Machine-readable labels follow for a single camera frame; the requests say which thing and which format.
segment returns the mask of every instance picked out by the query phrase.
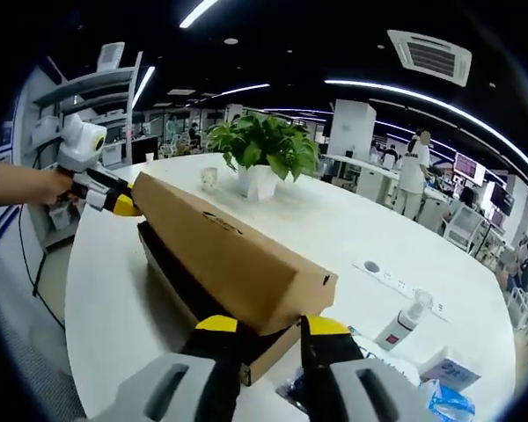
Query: cable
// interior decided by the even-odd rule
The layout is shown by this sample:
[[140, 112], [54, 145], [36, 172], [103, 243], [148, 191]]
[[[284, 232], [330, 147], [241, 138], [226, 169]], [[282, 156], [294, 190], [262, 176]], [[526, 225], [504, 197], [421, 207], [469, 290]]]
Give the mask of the cable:
[[[55, 143], [56, 140], [54, 141], [50, 141], [50, 142], [47, 142], [47, 143], [44, 143], [43, 145], [40, 145], [39, 148], [37, 149], [37, 156], [35, 157], [35, 160], [33, 161], [33, 164], [32, 164], [32, 169], [35, 168], [35, 165], [37, 164], [37, 161], [40, 159], [41, 157], [41, 153], [49, 146], [51, 145], [52, 143]], [[32, 291], [32, 295], [33, 296], [36, 296], [39, 297], [41, 299], [41, 301], [43, 302], [43, 305], [45, 305], [45, 308], [47, 308], [47, 311], [49, 312], [49, 314], [51, 314], [51, 316], [54, 318], [54, 320], [56, 321], [57, 324], [59, 324], [59, 326], [62, 328], [63, 331], [65, 331], [64, 329], [64, 324], [59, 320], [59, 318], [57, 318], [55, 316], [55, 314], [53, 313], [53, 311], [51, 310], [51, 308], [49, 308], [49, 305], [47, 305], [47, 302], [45, 302], [45, 299], [43, 299], [43, 297], [41, 296], [41, 293], [39, 293], [39, 291], [37, 290], [37, 287], [36, 287], [36, 284], [35, 282], [33, 281], [33, 277], [32, 277], [32, 274], [31, 272], [29, 271], [29, 265], [27, 264], [27, 256], [26, 256], [26, 248], [24, 246], [24, 239], [22, 237], [22, 234], [21, 234], [21, 215], [24, 211], [24, 205], [25, 204], [21, 204], [21, 208], [19, 209], [19, 215], [18, 215], [18, 232], [19, 232], [19, 243], [21, 244], [21, 253], [22, 255], [24, 256], [24, 264], [26, 265], [26, 272], [27, 272], [27, 278], [29, 279], [29, 282], [32, 283], [32, 286], [33, 286], [33, 291]]]

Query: spray bottle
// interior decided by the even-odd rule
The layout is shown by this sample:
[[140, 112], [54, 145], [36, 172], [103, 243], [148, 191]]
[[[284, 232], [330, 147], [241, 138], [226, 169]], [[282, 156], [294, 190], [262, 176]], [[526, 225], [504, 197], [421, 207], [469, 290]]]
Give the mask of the spray bottle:
[[382, 349], [391, 350], [408, 336], [432, 309], [432, 296], [423, 290], [414, 292], [414, 301], [387, 325], [376, 338]]

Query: ceiling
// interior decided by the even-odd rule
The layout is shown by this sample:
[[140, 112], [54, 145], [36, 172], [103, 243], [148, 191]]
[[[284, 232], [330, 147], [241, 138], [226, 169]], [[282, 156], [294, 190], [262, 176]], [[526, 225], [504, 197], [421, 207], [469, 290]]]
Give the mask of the ceiling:
[[[324, 83], [326, 79], [368, 81], [429, 95], [486, 122], [528, 156], [527, 15], [520, 21], [524, 25], [513, 30], [522, 16], [496, 4], [488, 10], [471, 5], [467, 9], [460, 2], [221, 0], [190, 28], [179, 29], [200, 1], [143, 0], [125, 8], [119, 2], [94, 2], [93, 8], [71, 20], [71, 29], [49, 53], [61, 72], [72, 78], [95, 70], [99, 49], [107, 42], [126, 42], [121, 66], [133, 65], [136, 53], [144, 51], [142, 65], [155, 66], [156, 71], [136, 110], [149, 110], [157, 103], [183, 106], [187, 99], [205, 98], [203, 93], [255, 84], [270, 87], [193, 106], [218, 109], [239, 103], [331, 111], [337, 98], [394, 103], [370, 102], [378, 120], [411, 130], [426, 127], [438, 141], [490, 169], [519, 173], [510, 161], [528, 177], [528, 164], [497, 137], [442, 107], [393, 92]], [[429, 35], [471, 51], [466, 87], [404, 69], [387, 35], [389, 29]], [[238, 44], [224, 44], [229, 38]], [[167, 95], [174, 88], [194, 93]], [[410, 137], [381, 125], [375, 131]]]

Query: paper cup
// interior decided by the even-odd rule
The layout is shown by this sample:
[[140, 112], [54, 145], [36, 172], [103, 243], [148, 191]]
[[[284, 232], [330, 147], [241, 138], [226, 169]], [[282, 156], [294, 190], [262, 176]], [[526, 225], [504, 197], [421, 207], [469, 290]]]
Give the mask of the paper cup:
[[202, 189], [205, 192], [214, 192], [217, 188], [217, 167], [202, 169]]

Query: brown cardboard box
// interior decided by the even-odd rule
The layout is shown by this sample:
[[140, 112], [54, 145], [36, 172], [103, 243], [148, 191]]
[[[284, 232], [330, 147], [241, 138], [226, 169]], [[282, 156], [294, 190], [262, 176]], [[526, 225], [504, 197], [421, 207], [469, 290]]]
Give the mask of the brown cardboard box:
[[[150, 268], [162, 281], [172, 301], [184, 313], [190, 328], [201, 320], [228, 312], [203, 289], [184, 266], [174, 257], [147, 222], [139, 224], [139, 237], [143, 243]], [[299, 339], [297, 324], [287, 330], [266, 337], [243, 335], [240, 379], [252, 385], [263, 376]]]
[[141, 173], [133, 199], [150, 266], [188, 320], [228, 315], [250, 327], [243, 382], [250, 385], [299, 337], [295, 325], [333, 303], [336, 275], [207, 201]]

